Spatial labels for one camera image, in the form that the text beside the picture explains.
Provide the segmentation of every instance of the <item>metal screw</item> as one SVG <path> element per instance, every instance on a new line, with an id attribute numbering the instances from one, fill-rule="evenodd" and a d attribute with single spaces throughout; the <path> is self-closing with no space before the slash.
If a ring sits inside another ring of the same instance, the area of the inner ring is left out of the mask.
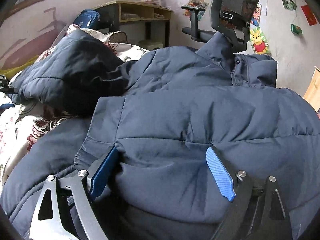
<path id="1" fill-rule="evenodd" d="M 81 171 L 78 172 L 78 176 L 79 177 L 83 177 L 85 175 L 87 175 L 87 171 L 86 170 L 81 170 Z"/>
<path id="2" fill-rule="evenodd" d="M 47 177 L 47 180 L 48 180 L 48 181 L 53 181 L 53 180 L 54 180 L 54 177 L 55 177 L 54 175 L 49 175 L 49 176 Z"/>
<path id="3" fill-rule="evenodd" d="M 238 171 L 238 175 L 243 178 L 247 176 L 247 173 L 245 171 Z"/>
<path id="4" fill-rule="evenodd" d="M 275 178 L 274 176 L 270 176 L 270 177 L 269 177 L 269 180 L 270 180 L 271 182 L 276 182 L 276 178 Z"/>

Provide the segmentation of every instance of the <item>wooden desk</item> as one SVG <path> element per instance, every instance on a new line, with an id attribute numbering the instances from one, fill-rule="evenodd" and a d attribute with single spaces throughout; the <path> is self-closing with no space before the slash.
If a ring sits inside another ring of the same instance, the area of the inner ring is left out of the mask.
<path id="1" fill-rule="evenodd" d="M 315 67 L 310 85 L 303 99 L 305 99 L 317 112 L 320 108 L 320 70 Z"/>
<path id="2" fill-rule="evenodd" d="M 151 39 L 151 23 L 165 22 L 165 47 L 169 46 L 170 19 L 172 10 L 153 5 L 134 2 L 112 1 L 93 8 L 100 14 L 99 29 L 109 28 L 110 32 L 120 30 L 121 25 L 144 22 L 146 26 L 146 40 Z M 143 18 L 122 19 L 121 13 L 137 14 Z M 155 18 L 154 13 L 161 14 L 164 18 Z"/>

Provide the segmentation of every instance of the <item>winnie the pooh sticker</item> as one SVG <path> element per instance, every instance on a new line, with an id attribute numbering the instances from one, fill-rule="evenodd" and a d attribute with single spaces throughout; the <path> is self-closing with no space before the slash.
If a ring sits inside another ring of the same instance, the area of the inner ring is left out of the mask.
<path id="1" fill-rule="evenodd" d="M 256 54 L 270 53 L 267 39 L 260 27 L 250 30 L 250 43 Z"/>

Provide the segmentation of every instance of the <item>chair backrest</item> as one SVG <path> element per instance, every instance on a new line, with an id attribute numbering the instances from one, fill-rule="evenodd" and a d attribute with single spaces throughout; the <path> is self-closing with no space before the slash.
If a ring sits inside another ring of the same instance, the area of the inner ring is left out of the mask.
<path id="1" fill-rule="evenodd" d="M 225 34 L 233 44 L 233 51 L 247 49 L 250 40 L 250 21 L 259 0 L 213 0 L 211 26 Z"/>

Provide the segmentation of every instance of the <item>black office chair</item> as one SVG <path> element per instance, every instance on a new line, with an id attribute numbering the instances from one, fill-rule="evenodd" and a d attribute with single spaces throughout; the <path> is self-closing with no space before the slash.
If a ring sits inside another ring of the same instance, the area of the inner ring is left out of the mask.
<path id="1" fill-rule="evenodd" d="M 259 0 L 213 0 L 211 4 L 211 27 L 223 33 L 231 42 L 233 52 L 247 49 L 250 40 L 250 21 Z M 191 28 L 183 28 L 182 32 L 191 35 L 198 42 L 208 42 L 215 32 L 198 30 L 198 13 L 203 8 L 182 6 L 191 13 Z"/>

